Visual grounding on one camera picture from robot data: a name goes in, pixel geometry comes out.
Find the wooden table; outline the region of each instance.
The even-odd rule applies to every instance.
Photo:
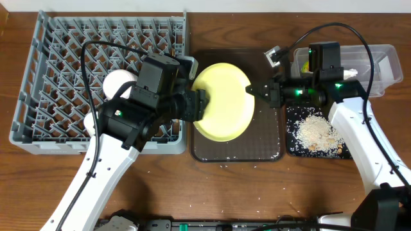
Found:
[[[158,15],[178,15],[161,13]],[[153,13],[51,13],[151,15]],[[82,162],[82,155],[31,155],[8,141],[37,13],[11,13],[0,37],[0,230],[38,230],[50,217]],[[189,13],[191,52],[210,47],[289,46],[314,26],[344,22],[369,44],[392,44],[404,81],[372,99],[394,149],[411,165],[411,15],[331,13]],[[326,28],[310,42],[360,44],[349,31]],[[295,158],[276,163],[202,164],[181,155],[141,155],[118,183],[102,217],[129,209],[142,218],[269,220],[353,212],[364,199],[352,160]]]

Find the black tray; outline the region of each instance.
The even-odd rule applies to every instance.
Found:
[[[193,56],[198,61],[197,74],[217,63],[239,67],[251,82],[267,81],[273,70],[265,58],[267,49],[209,49]],[[215,142],[201,135],[191,124],[190,152],[201,162],[277,161],[284,155],[284,124],[281,109],[269,108],[256,98],[254,115],[249,127],[236,139]]]

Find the gray dish rack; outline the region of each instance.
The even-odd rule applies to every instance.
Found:
[[[83,126],[89,112],[80,70],[88,40],[115,42],[149,53],[188,55],[188,21],[183,17],[48,17],[40,11],[17,100],[10,142],[32,154],[79,154],[90,137]],[[138,75],[144,56],[116,47],[90,45],[87,74],[96,106],[105,100],[103,80],[126,69]],[[186,150],[186,125],[161,126],[142,154]]]

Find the yellow plate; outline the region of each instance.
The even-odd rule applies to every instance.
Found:
[[[197,130],[212,141],[230,141],[241,135],[254,113],[254,96],[245,92],[250,80],[232,64],[214,64],[202,71],[192,90],[204,89],[210,102]]]

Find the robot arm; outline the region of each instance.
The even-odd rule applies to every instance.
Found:
[[[347,147],[353,156],[355,164],[363,180],[365,194],[373,189],[379,189],[382,183],[388,182],[391,187],[403,186],[403,182],[395,174],[381,150],[372,138],[368,127],[363,123],[362,114],[363,99],[361,97],[344,99],[343,103],[334,103],[328,115],[328,119],[339,134],[344,138]],[[411,171],[392,148],[384,135],[368,102],[368,116],[371,118],[372,129],[379,141],[390,156],[390,159],[398,166],[399,172],[411,181]]]
[[[56,230],[60,222],[63,231],[92,230],[119,179],[146,142],[159,131],[160,125],[171,119],[190,122],[202,119],[208,103],[204,90],[187,90],[190,75],[196,70],[194,58],[149,54],[138,81],[124,83],[116,95],[99,108],[98,124],[91,122],[90,114],[86,117],[86,122],[90,122],[85,123],[87,131],[93,134],[93,127],[98,126],[101,134],[92,136],[80,169],[42,230]],[[130,95],[120,97],[129,88]],[[92,166],[96,138],[100,139],[99,159],[93,176],[85,181]],[[83,191],[73,200],[81,188]],[[70,207],[64,220],[63,215]],[[134,225],[125,228],[137,229]]]
[[[83,183],[94,157],[95,138],[95,136],[91,138],[90,146],[84,156],[82,165],[53,215],[51,215],[41,229],[42,231],[56,230],[64,212]],[[99,155],[101,161],[99,160],[97,163],[95,175],[88,181],[77,202],[74,204],[64,222],[62,230],[89,231],[94,228],[113,189],[139,154],[135,148],[125,150],[121,147],[122,144],[123,142],[107,134],[101,135]]]

